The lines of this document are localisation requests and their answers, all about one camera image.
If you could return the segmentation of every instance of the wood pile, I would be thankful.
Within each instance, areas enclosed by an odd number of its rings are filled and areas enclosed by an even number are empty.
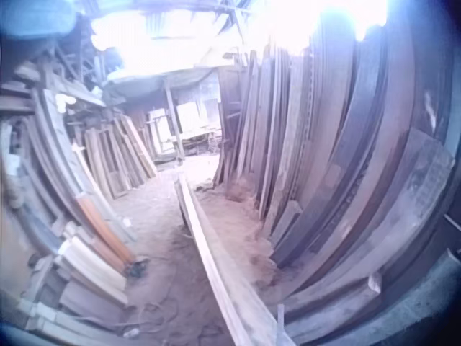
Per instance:
[[[106,198],[125,195],[157,175],[152,156],[126,115],[115,115],[101,129],[87,128],[84,143],[88,148],[89,168]],[[81,162],[86,164],[83,155]]]
[[[362,42],[343,14],[324,13],[301,56],[271,45],[259,66],[252,55],[238,124],[222,123],[234,140],[215,183],[250,182],[271,258],[293,276],[280,291],[297,344],[382,311],[410,287],[412,261],[444,251],[424,250],[459,184],[459,57],[414,7]]]
[[[126,325],[127,276],[139,265],[135,236],[107,198],[155,177],[156,167],[125,115],[86,129],[65,123],[55,86],[68,81],[40,68],[42,79],[22,74],[22,84],[1,87],[29,107],[4,103],[0,132],[1,212],[35,252],[19,298],[22,326],[69,345],[136,345],[115,334]],[[69,94],[97,114],[110,112],[84,90]]]

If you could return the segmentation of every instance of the dirt floor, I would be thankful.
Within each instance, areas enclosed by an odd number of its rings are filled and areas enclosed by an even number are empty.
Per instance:
[[[225,248],[260,293],[267,290],[276,268],[268,260],[270,244],[256,236],[261,227],[251,198],[235,202],[223,189],[209,190],[218,155],[188,156],[181,167],[159,166],[161,173],[145,186],[115,200],[119,215],[128,217],[138,241],[131,247],[148,258],[141,278],[127,288],[134,305],[128,321],[140,325],[141,340],[152,345],[233,345],[194,241],[187,235],[174,189],[184,171]]]

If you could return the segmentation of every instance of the wooden board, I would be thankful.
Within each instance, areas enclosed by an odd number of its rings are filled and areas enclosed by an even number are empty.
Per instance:
[[[179,202],[193,234],[205,271],[236,345],[294,345],[283,333],[254,289],[238,272],[200,205],[192,199],[184,175],[178,182]]]
[[[71,280],[61,295],[59,303],[73,313],[94,318],[92,322],[114,330],[120,323],[122,309]]]
[[[390,187],[389,201],[384,199],[381,205],[388,212],[377,213],[382,221],[372,220],[370,224],[375,226],[369,236],[327,276],[285,301],[289,315],[304,311],[323,297],[377,272],[419,234],[444,189],[453,159],[437,141],[426,138],[413,164],[404,187]],[[404,172],[397,173],[394,181],[400,186],[402,179]]]
[[[81,241],[77,238],[65,241],[59,253],[75,270],[96,287],[114,298],[122,306],[127,305],[128,298],[123,293],[126,279],[113,270],[107,263],[97,258]]]
[[[109,183],[107,182],[104,167],[102,166],[102,157],[101,152],[99,151],[99,141],[97,138],[96,130],[94,128],[89,128],[85,131],[85,143],[91,171],[99,187],[98,190],[100,190],[106,198],[111,200],[112,194],[110,193]]]
[[[144,143],[141,141],[141,138],[139,137],[139,134],[135,129],[133,122],[131,121],[131,118],[122,115],[120,119],[125,127],[128,137],[130,137],[130,140],[134,145],[136,154],[138,155],[141,164],[146,170],[148,177],[155,177],[158,174],[157,168],[155,164],[153,164],[152,159],[149,156],[146,147],[144,146]]]
[[[299,157],[301,135],[303,124],[307,116],[307,105],[302,109],[304,99],[309,98],[308,87],[310,85],[309,50],[303,52],[302,56],[292,59],[290,79],[290,99],[288,102],[287,122],[285,137],[282,146],[279,171],[274,184],[274,192],[270,200],[269,211],[267,212],[262,230],[263,236],[271,234],[275,223],[281,217],[283,209],[287,204],[288,192],[295,175],[295,166]]]
[[[351,54],[348,49],[350,47],[346,46],[346,55]],[[319,147],[313,149],[317,150],[314,153],[313,163],[316,162],[315,158],[318,158],[320,160],[318,165],[326,164],[325,169],[320,171],[313,167],[315,173],[310,172],[310,174],[321,176],[319,179],[313,178],[315,180],[315,182],[312,180],[313,190],[309,192],[310,197],[304,212],[271,256],[279,266],[287,265],[299,257],[304,248],[316,241],[319,234],[328,236],[326,231],[320,232],[322,225],[329,220],[329,216],[334,214],[337,206],[344,200],[345,192],[353,186],[364,165],[382,114],[385,85],[384,52],[383,36],[380,32],[369,37],[362,45],[357,86],[352,95],[338,144],[334,150],[329,146],[333,143],[331,141],[327,140],[328,144],[326,142],[320,144],[329,136],[330,140],[336,139],[331,137],[333,135],[330,132],[331,129],[325,129],[329,134],[319,138]],[[341,108],[335,110],[336,116],[341,115],[338,113],[340,110]],[[322,112],[319,112],[319,117],[325,117]],[[333,150],[331,156],[329,155],[330,148]]]
[[[123,262],[132,263],[135,260],[131,251],[110,230],[107,222],[95,210],[91,199],[84,195],[76,196],[76,202],[88,216],[96,232],[103,238],[109,247],[120,257]]]

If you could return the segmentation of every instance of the long wooden plank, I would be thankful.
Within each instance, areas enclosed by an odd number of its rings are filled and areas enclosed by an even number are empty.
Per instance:
[[[117,165],[118,171],[120,173],[120,180],[122,182],[122,186],[125,190],[131,190],[130,179],[128,176],[128,168],[126,167],[125,160],[123,159],[122,152],[120,151],[120,147],[118,146],[118,142],[115,139],[114,130],[112,125],[109,126],[108,129],[109,134],[109,145],[112,147],[115,156],[115,163]]]
[[[76,202],[80,205],[80,208],[88,216],[91,223],[94,225],[94,228],[98,234],[103,238],[103,240],[109,245],[109,247],[124,261],[132,263],[135,260],[134,255],[131,251],[118,239],[110,230],[107,222],[101,217],[97,212],[92,203],[91,199],[84,195],[80,194],[76,196]]]
[[[90,256],[90,258],[85,257],[84,253],[80,251],[80,249],[77,249],[73,243],[74,240],[65,241],[63,246],[59,249],[59,254],[87,280],[95,284],[96,287],[114,298],[117,302],[122,304],[122,306],[126,306],[128,298],[121,290],[121,288],[124,287],[121,281],[122,278],[117,278],[112,275],[112,273],[117,272],[100,259],[92,262],[91,259],[94,259],[96,255]]]
[[[411,86],[414,83],[414,67],[408,26],[405,26],[405,22],[391,24],[393,26],[388,29],[388,37],[391,37],[388,41],[388,92],[372,157],[354,199],[341,220],[334,225],[331,235],[321,250],[314,251],[309,248],[305,251],[303,256],[308,264],[297,276],[297,283],[293,283],[294,286],[300,287],[315,282],[336,264],[375,214],[379,202],[389,187],[389,177],[394,175],[400,161],[413,108]],[[399,74],[402,70],[408,72],[404,80]],[[421,141],[417,138],[408,141],[421,145]]]
[[[149,342],[141,340],[127,340],[102,329],[92,327],[75,317],[56,311],[44,304],[31,304],[21,300],[20,311],[30,316],[29,330],[41,332],[54,340],[66,345],[75,346],[147,346]]]
[[[277,323],[226,253],[192,194],[179,177],[180,203],[205,266],[210,284],[236,345],[294,345],[284,333],[277,340]]]
[[[268,46],[264,51],[261,66],[261,83],[259,88],[258,111],[254,132],[254,146],[251,155],[250,171],[254,175],[256,199],[261,198],[264,183],[264,169],[267,162],[267,146],[269,145],[269,131],[272,119],[271,101],[273,95],[272,49]]]
[[[144,168],[138,158],[138,155],[136,154],[136,151],[133,147],[133,143],[131,143],[131,140],[128,137],[128,135],[125,135],[125,133],[123,132],[120,121],[117,118],[114,119],[114,124],[115,129],[117,130],[116,133],[122,138],[123,143],[125,144],[125,148],[127,149],[127,155],[125,155],[125,159],[128,158],[128,160],[132,164],[131,166],[133,168],[133,172],[134,174],[136,174],[136,177],[141,185],[148,179],[148,176],[146,175],[146,172],[144,171]]]
[[[106,198],[111,200],[112,194],[110,193],[109,184],[104,174],[101,153],[99,152],[98,138],[94,128],[89,128],[85,131],[85,143],[91,171],[93,173],[93,177],[98,182],[98,190],[100,190]]]
[[[269,143],[267,146],[267,160],[264,170],[264,174],[261,176],[263,179],[262,190],[261,190],[261,200],[259,201],[259,219],[262,220],[267,211],[267,202],[269,196],[271,195],[272,187],[272,176],[275,161],[277,160],[277,141],[278,141],[278,130],[280,126],[280,118],[282,114],[280,113],[280,97],[281,97],[281,77],[282,77],[282,67],[281,57],[282,52],[278,48],[275,50],[275,62],[274,62],[274,88],[272,95],[272,119],[269,126]]]
[[[328,161],[336,144],[343,114],[347,111],[347,99],[352,76],[354,54],[354,31],[352,23],[345,14],[326,13],[321,17],[321,34],[324,50],[322,59],[325,68],[322,85],[315,96],[318,109],[315,110],[317,125],[313,132],[311,155],[305,184],[298,192],[298,201],[306,208],[315,189],[325,174]]]
[[[372,275],[363,281],[356,288],[318,310],[290,322],[286,326],[288,335],[301,345],[324,337],[353,319],[361,309],[381,294],[379,275],[377,280]]]
[[[63,118],[56,110],[54,93],[50,90],[41,90],[40,93],[34,91],[32,96],[36,100],[37,119],[40,129],[44,132],[43,137],[48,144],[48,149],[53,153],[53,161],[57,165],[58,171],[65,177],[65,186],[69,189],[71,197],[75,198],[82,192],[86,193],[91,199],[94,211],[97,210],[97,213],[101,214],[100,217],[107,221],[110,232],[122,241],[133,240],[132,235],[123,225],[121,219],[115,215],[106,199],[94,194],[90,181],[86,178],[83,168],[73,154],[71,142],[64,128]],[[89,225],[93,218],[89,215],[85,216],[85,225]]]

